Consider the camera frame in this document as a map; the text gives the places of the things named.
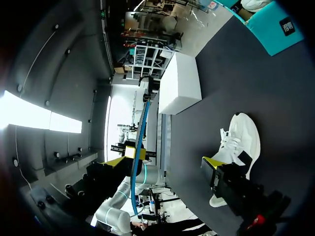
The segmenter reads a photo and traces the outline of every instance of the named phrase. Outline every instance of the table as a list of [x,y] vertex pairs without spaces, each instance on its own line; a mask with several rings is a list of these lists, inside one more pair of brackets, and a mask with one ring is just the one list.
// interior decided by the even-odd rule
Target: table
[[202,156],[220,146],[236,112],[249,114],[260,134],[261,155],[251,180],[266,193],[279,190],[292,202],[279,224],[286,234],[312,230],[315,158],[315,67],[304,42],[271,57],[236,18],[231,18],[196,57],[203,100],[172,116],[167,184],[220,236],[235,235],[242,222],[228,206],[212,208]]

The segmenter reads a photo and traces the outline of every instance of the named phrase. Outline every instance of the black pants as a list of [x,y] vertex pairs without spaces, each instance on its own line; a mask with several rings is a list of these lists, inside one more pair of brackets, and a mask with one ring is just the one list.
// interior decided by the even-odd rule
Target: black pants
[[151,225],[144,231],[144,233],[145,235],[150,236],[154,235],[198,236],[204,234],[205,232],[211,231],[211,229],[206,225],[195,230],[183,231],[201,224],[203,224],[201,220],[195,219],[183,220],[176,223]]

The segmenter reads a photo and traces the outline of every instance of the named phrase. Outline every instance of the shoelace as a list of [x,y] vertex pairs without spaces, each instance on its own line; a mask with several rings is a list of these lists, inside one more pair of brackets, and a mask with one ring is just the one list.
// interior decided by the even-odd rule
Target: shoelace
[[234,137],[231,132],[224,131],[224,129],[220,129],[220,133],[222,147],[231,149],[233,151],[233,154],[236,154],[236,148],[242,147],[240,145],[241,140]]

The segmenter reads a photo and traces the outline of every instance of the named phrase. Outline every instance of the shoe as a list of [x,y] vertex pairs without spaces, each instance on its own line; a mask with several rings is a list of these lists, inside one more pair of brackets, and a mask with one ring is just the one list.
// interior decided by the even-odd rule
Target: shoe
[[241,5],[247,11],[259,12],[271,2],[272,0],[241,0]]
[[[253,120],[245,113],[237,113],[232,117],[228,131],[220,130],[221,145],[219,151],[212,159],[231,164],[235,162],[239,166],[245,164],[238,156],[245,151],[251,158],[252,162],[246,173],[246,178],[250,179],[252,166],[260,155],[260,138],[258,130]],[[215,195],[210,199],[212,207],[226,205],[223,198],[217,198]]]

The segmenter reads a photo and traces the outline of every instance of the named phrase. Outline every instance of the person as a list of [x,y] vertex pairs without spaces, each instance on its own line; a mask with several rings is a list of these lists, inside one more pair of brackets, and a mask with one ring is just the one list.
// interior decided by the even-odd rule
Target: person
[[199,219],[183,220],[175,223],[146,225],[138,222],[131,222],[131,231],[136,236],[164,236],[164,235],[178,235],[178,236],[198,236],[202,235],[211,229],[204,225],[195,230],[188,230],[203,224]]

